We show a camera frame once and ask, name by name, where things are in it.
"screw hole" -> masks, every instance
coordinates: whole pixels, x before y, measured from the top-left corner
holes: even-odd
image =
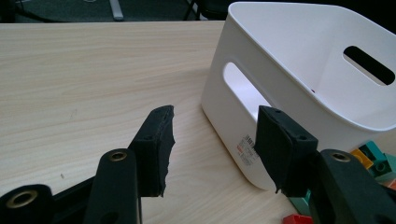
[[[347,155],[335,152],[332,154],[332,157],[337,161],[349,162],[350,158]]]
[[[117,151],[110,155],[111,161],[122,161],[125,159],[127,154],[125,152]]]
[[[38,193],[36,190],[28,189],[23,192],[17,193],[7,201],[8,208],[23,207],[35,200]]]

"floor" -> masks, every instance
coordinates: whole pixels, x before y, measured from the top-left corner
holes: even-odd
[[[119,0],[124,21],[182,21],[186,0]],[[109,0],[16,0],[25,12],[51,21],[114,21]],[[191,13],[188,20],[194,20]],[[17,14],[16,22],[39,22]]]

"red block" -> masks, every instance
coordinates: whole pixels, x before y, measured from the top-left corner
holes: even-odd
[[[293,214],[288,217],[284,217],[283,224],[314,224],[314,220],[312,220],[312,217]]]

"box handle cutout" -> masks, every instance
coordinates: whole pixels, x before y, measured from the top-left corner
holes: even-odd
[[[395,74],[390,69],[358,47],[347,47],[344,50],[344,58],[381,86],[388,86],[395,80]]]
[[[227,63],[223,70],[224,80],[246,111],[257,121],[259,105],[270,104],[259,93],[245,74],[234,63]]]

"chair leg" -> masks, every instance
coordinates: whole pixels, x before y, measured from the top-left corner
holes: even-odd
[[[201,20],[201,10],[199,7],[197,8],[197,14],[195,15],[195,20],[200,21]]]
[[[186,14],[184,15],[183,21],[186,21],[187,18],[189,17],[189,15],[190,15],[190,13],[191,13],[191,11],[192,11],[192,7],[194,6],[194,4],[195,4],[195,0],[191,0],[191,2],[190,2],[190,4],[189,4],[189,8],[187,9]]]

